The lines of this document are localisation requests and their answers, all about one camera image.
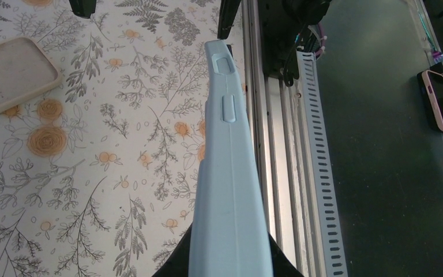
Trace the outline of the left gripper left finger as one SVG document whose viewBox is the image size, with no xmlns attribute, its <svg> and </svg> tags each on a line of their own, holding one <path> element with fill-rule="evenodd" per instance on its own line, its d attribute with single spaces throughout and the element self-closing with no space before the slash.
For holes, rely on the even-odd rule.
<svg viewBox="0 0 443 277">
<path fill-rule="evenodd" d="M 97 0 L 69 0 L 74 15 L 81 18 L 91 18 L 96 11 Z"/>
</svg>

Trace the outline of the beige phone case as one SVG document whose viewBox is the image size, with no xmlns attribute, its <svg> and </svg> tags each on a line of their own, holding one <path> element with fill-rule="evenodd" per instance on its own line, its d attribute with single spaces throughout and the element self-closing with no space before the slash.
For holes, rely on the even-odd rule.
<svg viewBox="0 0 443 277">
<path fill-rule="evenodd" d="M 0 113 L 57 87 L 61 81 L 59 67 L 31 38 L 0 42 Z"/>
</svg>

